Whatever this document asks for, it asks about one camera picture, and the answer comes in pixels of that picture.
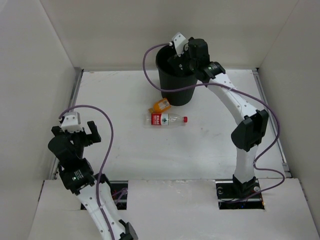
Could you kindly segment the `red label clear bottle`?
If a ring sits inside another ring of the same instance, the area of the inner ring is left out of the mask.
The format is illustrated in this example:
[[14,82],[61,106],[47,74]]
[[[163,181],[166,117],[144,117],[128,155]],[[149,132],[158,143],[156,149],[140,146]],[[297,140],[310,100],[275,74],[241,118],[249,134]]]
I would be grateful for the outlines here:
[[175,113],[149,113],[145,115],[144,124],[156,127],[175,127],[188,123],[187,116]]

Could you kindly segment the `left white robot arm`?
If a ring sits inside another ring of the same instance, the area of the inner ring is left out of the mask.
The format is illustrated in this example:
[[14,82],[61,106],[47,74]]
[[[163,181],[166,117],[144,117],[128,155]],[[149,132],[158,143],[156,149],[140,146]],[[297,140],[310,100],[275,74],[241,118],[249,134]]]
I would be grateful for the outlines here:
[[104,240],[136,240],[138,235],[130,222],[120,216],[112,197],[112,186],[105,174],[95,174],[83,157],[85,147],[101,142],[97,126],[87,122],[91,131],[52,127],[54,137],[48,149],[58,159],[58,172],[64,187],[85,207]]

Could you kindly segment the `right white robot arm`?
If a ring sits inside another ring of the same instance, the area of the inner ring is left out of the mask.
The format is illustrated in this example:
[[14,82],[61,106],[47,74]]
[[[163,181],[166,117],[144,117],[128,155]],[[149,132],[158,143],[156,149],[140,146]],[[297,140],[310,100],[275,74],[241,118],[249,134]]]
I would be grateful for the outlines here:
[[195,78],[213,92],[229,110],[237,127],[231,133],[236,146],[236,167],[232,176],[232,192],[237,198],[250,195],[256,177],[253,161],[259,144],[265,136],[269,114],[248,103],[235,90],[235,86],[218,63],[210,60],[208,44],[201,38],[186,39],[177,34],[170,43],[174,54],[167,62],[175,75],[182,77],[193,74]]

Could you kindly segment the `black plastic waste bin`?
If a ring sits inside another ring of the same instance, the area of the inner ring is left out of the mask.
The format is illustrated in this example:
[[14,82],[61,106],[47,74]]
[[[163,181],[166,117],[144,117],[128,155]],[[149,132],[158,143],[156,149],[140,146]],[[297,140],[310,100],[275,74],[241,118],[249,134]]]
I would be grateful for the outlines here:
[[[173,68],[168,63],[169,57],[173,56],[174,49],[170,46],[162,47],[156,54],[155,63],[158,69],[160,88],[163,90],[176,90],[193,86],[197,83],[194,74],[187,73],[183,76],[177,76]],[[183,106],[189,103],[193,97],[195,88],[190,88],[175,92],[161,92],[163,98],[167,98],[173,106]]]

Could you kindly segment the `small orange juice bottle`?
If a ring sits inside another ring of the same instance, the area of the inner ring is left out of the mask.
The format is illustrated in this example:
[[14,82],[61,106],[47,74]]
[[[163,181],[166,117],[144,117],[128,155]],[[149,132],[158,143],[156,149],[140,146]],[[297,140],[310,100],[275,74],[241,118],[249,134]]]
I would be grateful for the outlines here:
[[163,98],[157,101],[153,107],[149,108],[148,111],[150,113],[163,113],[171,108],[171,104],[169,103],[167,98]]

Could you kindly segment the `left aluminium frame rail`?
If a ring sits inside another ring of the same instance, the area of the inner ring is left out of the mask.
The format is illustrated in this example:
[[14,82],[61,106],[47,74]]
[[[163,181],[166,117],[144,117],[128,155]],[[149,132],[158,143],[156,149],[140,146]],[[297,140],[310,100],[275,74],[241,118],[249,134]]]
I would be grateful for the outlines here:
[[72,87],[70,100],[68,104],[68,112],[62,114],[62,118],[59,119],[59,122],[61,123],[60,126],[62,127],[62,131],[67,131],[68,133],[78,133],[81,132],[81,120],[80,120],[80,114],[73,112],[72,107],[76,105],[76,100],[78,97],[80,84],[82,80],[82,76],[84,73],[84,70],[80,67],[75,67],[75,80]]

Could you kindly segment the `aluminium frame rail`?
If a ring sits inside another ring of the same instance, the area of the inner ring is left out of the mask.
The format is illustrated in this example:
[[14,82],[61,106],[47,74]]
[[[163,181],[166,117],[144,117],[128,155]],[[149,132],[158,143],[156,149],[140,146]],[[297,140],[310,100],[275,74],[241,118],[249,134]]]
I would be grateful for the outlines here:
[[[264,101],[266,104],[268,103],[267,102],[267,98],[266,98],[266,95],[264,93],[264,90],[263,90],[263,87],[262,87],[262,83],[261,83],[261,78],[259,76],[259,68],[256,68],[255,70],[252,71],[253,73],[253,76],[255,78],[255,81],[256,81],[256,85],[258,87],[258,91],[259,91],[259,95],[261,97],[261,100]],[[269,113],[269,126],[270,126],[270,129],[272,130],[272,134],[274,137],[276,137],[277,135],[277,130],[278,130],[278,127],[277,127],[277,123],[276,123],[276,120],[275,120],[275,117],[273,116],[273,114],[270,112],[270,110],[268,110],[268,113]],[[272,148],[270,148],[270,150],[268,151],[268,153],[272,150],[272,149],[276,149],[277,151],[277,154],[280,156],[281,158],[281,164],[282,164],[282,169],[284,171],[284,175],[286,178],[292,178],[292,174],[290,172],[290,168],[288,166],[288,163],[287,163],[287,160],[286,160],[286,157],[285,157],[285,154],[284,154],[284,151],[283,151],[283,148],[282,148],[282,145],[281,145],[281,142],[280,142],[280,139],[277,140],[277,142],[273,145]]]
[[76,100],[78,97],[80,84],[82,80],[82,76],[84,73],[84,70],[80,67],[75,67],[75,80],[72,87],[70,100],[68,104],[68,112],[62,114],[62,118],[59,119],[59,122],[61,123],[60,126],[62,127],[62,131],[67,131],[68,133],[78,133],[81,132],[81,120],[80,120],[80,114],[73,112],[72,107],[76,105]]

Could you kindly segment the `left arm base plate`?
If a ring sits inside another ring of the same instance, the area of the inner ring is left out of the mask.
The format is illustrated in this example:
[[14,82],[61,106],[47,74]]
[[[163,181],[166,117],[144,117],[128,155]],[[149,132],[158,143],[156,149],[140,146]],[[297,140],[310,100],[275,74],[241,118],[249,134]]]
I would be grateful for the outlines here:
[[111,196],[118,210],[127,209],[128,181],[111,181]]

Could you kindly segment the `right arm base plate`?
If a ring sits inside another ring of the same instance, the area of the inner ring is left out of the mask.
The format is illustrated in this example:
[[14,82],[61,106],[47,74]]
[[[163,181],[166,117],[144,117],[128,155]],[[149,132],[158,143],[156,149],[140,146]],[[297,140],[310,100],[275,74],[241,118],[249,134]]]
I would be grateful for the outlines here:
[[220,210],[264,210],[264,201],[257,179],[247,185],[233,179],[215,182],[218,208]]

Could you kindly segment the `right aluminium frame rail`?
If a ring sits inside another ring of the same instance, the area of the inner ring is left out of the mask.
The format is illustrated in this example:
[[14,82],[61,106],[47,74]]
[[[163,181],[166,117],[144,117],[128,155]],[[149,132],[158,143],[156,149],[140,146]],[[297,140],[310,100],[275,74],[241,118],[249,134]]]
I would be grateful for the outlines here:
[[[258,87],[258,91],[259,91],[259,95],[261,97],[261,100],[264,101],[266,104],[268,103],[267,102],[267,98],[266,98],[266,95],[264,93],[264,90],[263,90],[263,87],[262,87],[262,83],[261,83],[261,78],[259,76],[259,68],[256,68],[255,70],[252,71],[253,73],[253,76],[255,78],[255,81],[256,81],[256,85]],[[270,110],[268,110],[268,113],[269,113],[269,126],[270,126],[270,129],[272,130],[272,134],[274,137],[276,137],[277,135],[277,130],[278,130],[278,127],[277,127],[277,123],[276,123],[276,120],[275,120],[275,117],[273,116],[273,114],[270,112]],[[272,150],[272,149],[276,149],[277,151],[277,154],[280,156],[281,158],[281,164],[282,164],[282,169],[284,171],[284,175],[286,178],[292,178],[292,174],[290,172],[290,168],[288,166],[288,163],[287,163],[287,160],[286,160],[286,157],[285,157],[285,154],[284,154],[284,151],[283,151],[283,148],[282,148],[282,145],[281,145],[281,142],[280,142],[280,139],[277,140],[277,142],[273,145],[272,148],[270,148],[270,150],[268,151],[268,153]]]

